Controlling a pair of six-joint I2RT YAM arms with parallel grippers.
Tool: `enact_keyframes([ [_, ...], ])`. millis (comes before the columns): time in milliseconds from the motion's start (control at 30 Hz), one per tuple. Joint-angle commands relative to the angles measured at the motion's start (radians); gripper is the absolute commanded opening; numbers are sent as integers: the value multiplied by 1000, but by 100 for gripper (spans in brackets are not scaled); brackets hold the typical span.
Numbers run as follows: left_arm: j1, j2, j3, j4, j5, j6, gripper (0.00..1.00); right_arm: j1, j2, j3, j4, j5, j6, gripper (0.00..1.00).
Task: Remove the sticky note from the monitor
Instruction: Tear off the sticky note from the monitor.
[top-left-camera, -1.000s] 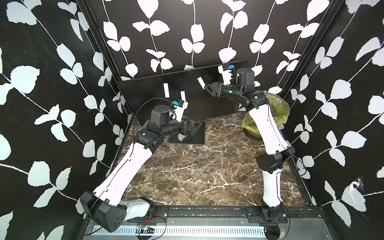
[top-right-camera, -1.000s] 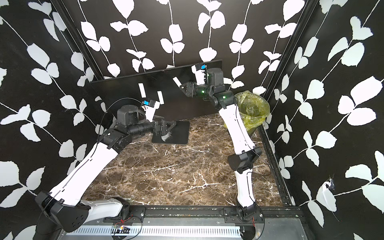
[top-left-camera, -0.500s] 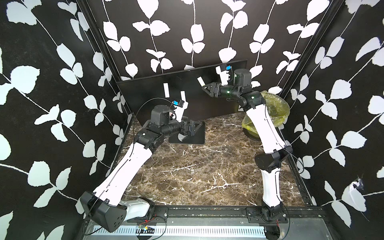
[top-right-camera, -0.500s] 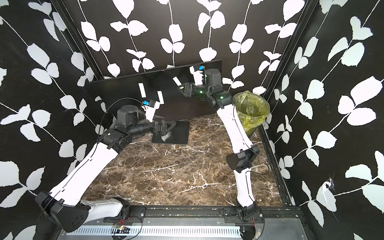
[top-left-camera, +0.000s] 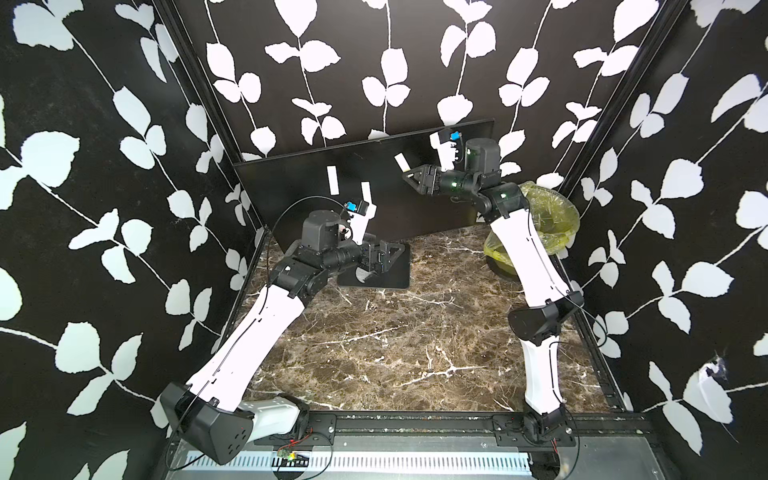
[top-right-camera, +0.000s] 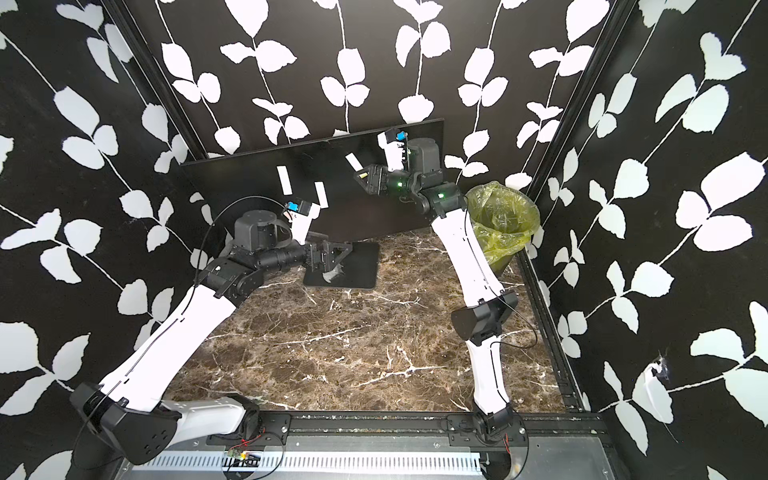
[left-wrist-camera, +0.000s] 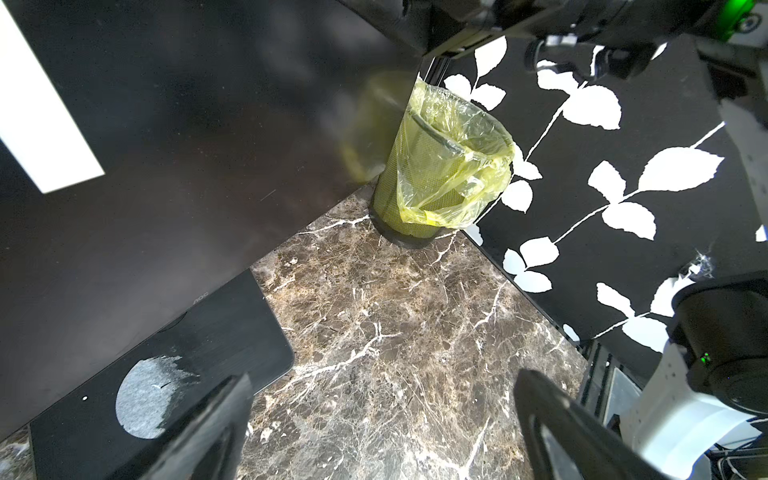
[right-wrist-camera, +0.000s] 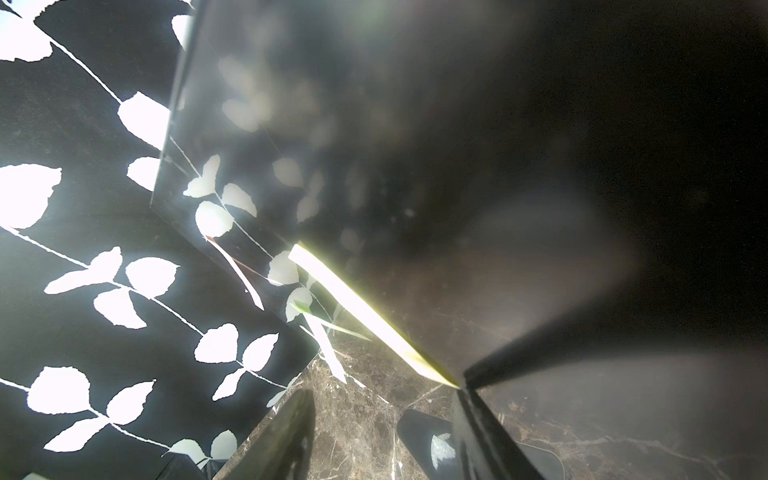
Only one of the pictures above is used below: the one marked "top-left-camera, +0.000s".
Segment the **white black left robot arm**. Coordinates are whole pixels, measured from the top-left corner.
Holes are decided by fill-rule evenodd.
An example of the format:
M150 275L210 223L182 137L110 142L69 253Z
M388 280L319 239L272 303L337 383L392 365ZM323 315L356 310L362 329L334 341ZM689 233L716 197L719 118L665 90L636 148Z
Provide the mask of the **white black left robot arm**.
M269 272L256 303L212 358L184 383L172 382L160 404L174 432L218 465L247 443L278 435L301 438L306 406L287 395L247 402L247 387L284 331L328 281L350 270L387 273L405 253L402 243L367 233L374 206L348 203L342 214L316 210L300 239Z

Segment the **yellow sticky note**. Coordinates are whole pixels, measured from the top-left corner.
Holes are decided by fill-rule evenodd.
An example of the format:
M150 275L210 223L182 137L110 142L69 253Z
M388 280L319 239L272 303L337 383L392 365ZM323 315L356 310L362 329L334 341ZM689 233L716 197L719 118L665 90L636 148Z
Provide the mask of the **yellow sticky note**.
M402 153L398 153L395 156L395 161L402 172L407 172L411 170L409 163L407 162L405 156Z

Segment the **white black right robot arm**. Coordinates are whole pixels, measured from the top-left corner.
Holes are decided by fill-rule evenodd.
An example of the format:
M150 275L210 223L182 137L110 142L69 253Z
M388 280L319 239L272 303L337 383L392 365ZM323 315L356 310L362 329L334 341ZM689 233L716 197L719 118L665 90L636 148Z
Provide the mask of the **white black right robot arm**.
M530 203L521 188L502 179L500 147L490 138L463 141L448 129L431 135L439 162L404 173L419 194L470 201L510 257L523 287L526 308L508 323L521 342L525 362L524 438L533 445L554 440L567 413L559 388L558 347L563 323L583 304L556 271L535 230Z

